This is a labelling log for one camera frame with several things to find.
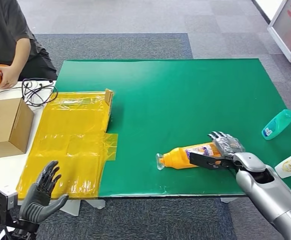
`teal bottle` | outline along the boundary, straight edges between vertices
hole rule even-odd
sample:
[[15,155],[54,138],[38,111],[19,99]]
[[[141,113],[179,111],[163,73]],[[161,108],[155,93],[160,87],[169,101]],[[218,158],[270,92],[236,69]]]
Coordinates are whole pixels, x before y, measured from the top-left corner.
[[291,110],[285,109],[267,124],[261,132],[265,140],[271,140],[288,127],[291,123]]

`person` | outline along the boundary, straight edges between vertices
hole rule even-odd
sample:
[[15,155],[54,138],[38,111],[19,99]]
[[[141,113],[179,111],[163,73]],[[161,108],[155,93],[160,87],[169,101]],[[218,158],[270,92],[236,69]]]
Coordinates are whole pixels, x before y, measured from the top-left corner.
[[0,0],[0,89],[12,88],[24,78],[56,80],[49,54],[28,27],[17,0]]

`yellow packaging film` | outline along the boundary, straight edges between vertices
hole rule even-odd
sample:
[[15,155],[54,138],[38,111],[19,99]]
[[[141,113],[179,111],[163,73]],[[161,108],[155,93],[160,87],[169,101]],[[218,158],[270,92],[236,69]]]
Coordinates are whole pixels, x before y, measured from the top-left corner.
[[52,194],[98,197],[106,161],[116,159],[117,134],[106,133],[113,92],[60,92],[43,110],[18,186],[24,199],[49,162],[58,160],[61,174]]

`brown box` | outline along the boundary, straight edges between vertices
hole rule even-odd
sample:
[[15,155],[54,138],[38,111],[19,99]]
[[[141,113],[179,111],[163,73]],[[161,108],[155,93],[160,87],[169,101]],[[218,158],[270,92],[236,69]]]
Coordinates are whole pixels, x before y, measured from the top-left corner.
[[26,153],[33,115],[21,98],[0,100],[0,158]]

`table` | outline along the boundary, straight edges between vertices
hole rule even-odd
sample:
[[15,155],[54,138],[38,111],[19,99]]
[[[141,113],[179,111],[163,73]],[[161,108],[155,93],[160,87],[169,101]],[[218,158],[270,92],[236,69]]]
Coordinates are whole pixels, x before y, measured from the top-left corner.
[[[49,84],[49,81],[40,81],[42,85]],[[18,82],[15,87],[21,87],[21,83]],[[49,95],[49,91],[40,92],[40,96],[42,98],[47,98]],[[21,98],[22,96],[21,89],[12,89],[9,91],[5,91],[0,93],[0,100],[3,99],[13,99]],[[26,154],[16,155],[16,156],[8,156],[0,158],[0,188],[9,187],[15,190],[18,183],[20,176],[24,170],[24,164],[28,157],[29,152],[33,142],[33,138],[38,128],[40,121],[41,115],[42,114],[43,108],[30,107],[34,112],[32,129],[29,137],[29,143]],[[80,200],[68,200],[64,207],[61,208],[64,212],[69,213],[73,216],[78,216],[80,207]],[[104,207],[104,200],[88,200],[89,204],[96,208]],[[18,204],[21,205],[22,201],[18,201]]]
[[105,164],[101,198],[243,195],[228,171],[156,168],[156,153],[209,142],[211,131],[236,136],[272,167],[291,156],[291,124],[261,136],[286,107],[258,59],[70,60],[56,86],[114,91],[107,132],[119,134],[116,159]]

